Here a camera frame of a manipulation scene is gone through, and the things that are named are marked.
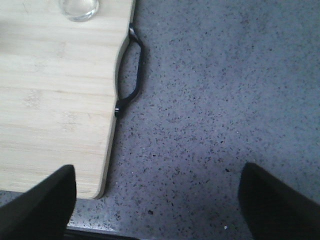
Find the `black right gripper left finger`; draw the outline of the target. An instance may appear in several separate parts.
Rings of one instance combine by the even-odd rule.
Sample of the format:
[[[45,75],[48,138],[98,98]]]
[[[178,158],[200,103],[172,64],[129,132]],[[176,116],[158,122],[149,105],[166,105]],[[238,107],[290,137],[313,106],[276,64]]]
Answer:
[[[0,208],[0,238],[61,240],[75,203],[75,168],[64,165]]]

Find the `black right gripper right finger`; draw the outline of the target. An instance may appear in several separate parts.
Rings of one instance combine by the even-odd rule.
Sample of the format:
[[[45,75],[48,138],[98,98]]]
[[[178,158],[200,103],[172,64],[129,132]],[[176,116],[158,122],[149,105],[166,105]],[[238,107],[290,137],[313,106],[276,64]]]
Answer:
[[[242,169],[238,201],[255,240],[320,238],[320,205],[255,163]]]

